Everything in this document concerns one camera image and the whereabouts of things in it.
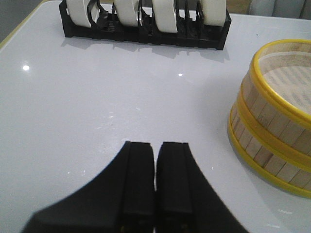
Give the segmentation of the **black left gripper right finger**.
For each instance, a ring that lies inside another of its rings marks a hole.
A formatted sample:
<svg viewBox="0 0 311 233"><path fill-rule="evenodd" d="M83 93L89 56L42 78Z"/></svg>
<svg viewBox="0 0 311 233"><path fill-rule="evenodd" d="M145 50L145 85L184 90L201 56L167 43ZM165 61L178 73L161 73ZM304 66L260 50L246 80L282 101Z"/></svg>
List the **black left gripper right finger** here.
<svg viewBox="0 0 311 233"><path fill-rule="evenodd" d="M157 233L245 233L187 143L162 144L156 165Z"/></svg>

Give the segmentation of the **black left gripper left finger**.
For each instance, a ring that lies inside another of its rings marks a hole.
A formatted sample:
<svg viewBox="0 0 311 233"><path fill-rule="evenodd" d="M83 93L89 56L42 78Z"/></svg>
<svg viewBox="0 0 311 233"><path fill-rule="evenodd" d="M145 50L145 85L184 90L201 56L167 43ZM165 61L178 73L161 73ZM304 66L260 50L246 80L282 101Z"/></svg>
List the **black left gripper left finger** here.
<svg viewBox="0 0 311 233"><path fill-rule="evenodd" d="M33 214L24 233L151 233L154 156L149 143L125 142L92 181Z"/></svg>

